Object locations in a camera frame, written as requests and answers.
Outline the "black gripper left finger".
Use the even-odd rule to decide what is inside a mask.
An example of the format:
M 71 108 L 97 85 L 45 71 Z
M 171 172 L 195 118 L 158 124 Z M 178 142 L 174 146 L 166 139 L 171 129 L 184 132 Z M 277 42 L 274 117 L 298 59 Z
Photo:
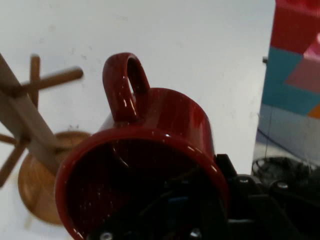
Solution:
M 203 172 L 142 188 L 88 240 L 213 240 L 226 237 L 218 191 Z

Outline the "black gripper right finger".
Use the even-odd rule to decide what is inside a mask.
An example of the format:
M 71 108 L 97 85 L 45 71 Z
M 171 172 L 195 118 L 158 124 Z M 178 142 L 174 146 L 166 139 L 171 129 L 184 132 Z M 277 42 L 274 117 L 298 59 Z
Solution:
M 320 170 L 308 173 L 287 157 L 257 159 L 253 175 L 238 174 L 227 154 L 217 154 L 227 180 L 233 240 L 318 240 Z

